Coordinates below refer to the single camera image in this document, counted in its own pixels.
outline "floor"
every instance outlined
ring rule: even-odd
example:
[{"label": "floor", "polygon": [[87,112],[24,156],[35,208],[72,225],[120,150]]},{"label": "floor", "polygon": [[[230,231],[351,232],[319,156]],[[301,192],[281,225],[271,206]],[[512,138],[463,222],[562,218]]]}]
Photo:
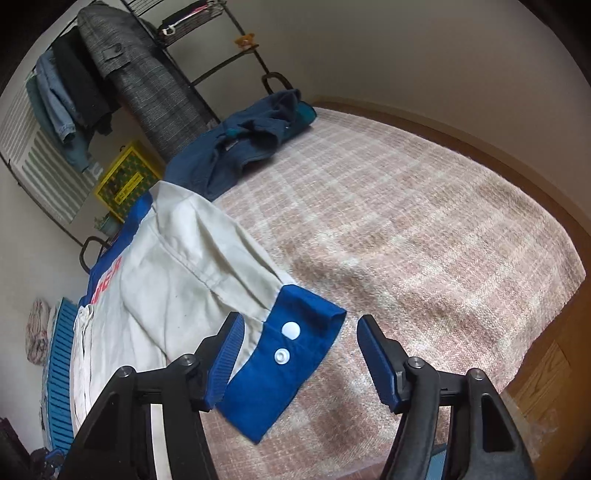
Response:
[{"label": "floor", "polygon": [[[449,135],[388,113],[335,102],[317,102],[315,106],[393,125],[497,172],[563,225],[585,270],[591,271],[591,236],[552,197],[499,160]],[[528,445],[539,480],[560,480],[591,434],[591,373],[587,369],[591,365],[590,306],[591,280],[587,276],[562,312],[534,342],[502,395]],[[376,478],[373,471],[364,473],[355,478]]]}]

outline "blue gripper pad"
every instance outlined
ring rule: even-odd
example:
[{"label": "blue gripper pad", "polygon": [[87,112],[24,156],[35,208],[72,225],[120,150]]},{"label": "blue gripper pad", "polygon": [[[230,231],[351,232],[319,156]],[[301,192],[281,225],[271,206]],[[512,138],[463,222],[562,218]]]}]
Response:
[{"label": "blue gripper pad", "polygon": [[243,340],[244,318],[238,314],[209,369],[207,389],[203,399],[209,409],[223,398]]},{"label": "blue gripper pad", "polygon": [[401,401],[396,395],[396,376],[364,318],[360,318],[357,323],[357,343],[380,401],[390,407],[390,411],[396,410]]}]

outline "pink plaid fabric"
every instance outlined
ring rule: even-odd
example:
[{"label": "pink plaid fabric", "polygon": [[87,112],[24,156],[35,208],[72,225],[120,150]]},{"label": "pink plaid fabric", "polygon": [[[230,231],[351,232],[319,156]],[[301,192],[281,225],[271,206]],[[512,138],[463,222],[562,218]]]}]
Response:
[{"label": "pink plaid fabric", "polygon": [[561,225],[494,172],[397,128],[318,112],[216,204],[347,320],[259,445],[203,415],[222,479],[374,474],[354,472],[385,460],[398,419],[357,346],[362,314],[410,355],[483,368],[500,391],[585,277]]}]

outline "metal bolt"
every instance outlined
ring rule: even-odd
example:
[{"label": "metal bolt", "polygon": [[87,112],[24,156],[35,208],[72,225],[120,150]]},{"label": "metal bolt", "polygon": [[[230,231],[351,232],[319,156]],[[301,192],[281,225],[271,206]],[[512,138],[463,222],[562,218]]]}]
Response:
[{"label": "metal bolt", "polygon": [[178,359],[178,361],[181,365],[186,365],[188,367],[189,365],[193,365],[197,359],[192,353],[185,353]]},{"label": "metal bolt", "polygon": [[474,380],[484,380],[486,375],[480,368],[471,368],[470,375]]},{"label": "metal bolt", "polygon": [[419,356],[412,356],[408,359],[408,364],[413,368],[423,368],[425,360]]},{"label": "metal bolt", "polygon": [[133,367],[130,367],[129,365],[125,365],[124,367],[119,367],[117,369],[117,371],[115,372],[115,374],[118,377],[125,378],[125,377],[130,376],[132,371],[134,371]]}]

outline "white snap button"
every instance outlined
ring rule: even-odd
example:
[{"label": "white snap button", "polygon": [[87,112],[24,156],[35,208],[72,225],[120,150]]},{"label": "white snap button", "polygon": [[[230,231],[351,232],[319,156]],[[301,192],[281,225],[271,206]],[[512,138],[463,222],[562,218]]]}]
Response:
[{"label": "white snap button", "polygon": [[290,361],[290,352],[286,348],[279,348],[275,352],[275,362],[280,365],[285,365],[288,361]]},{"label": "white snap button", "polygon": [[295,340],[300,336],[300,326],[296,322],[287,322],[282,328],[281,333],[289,340]]}]

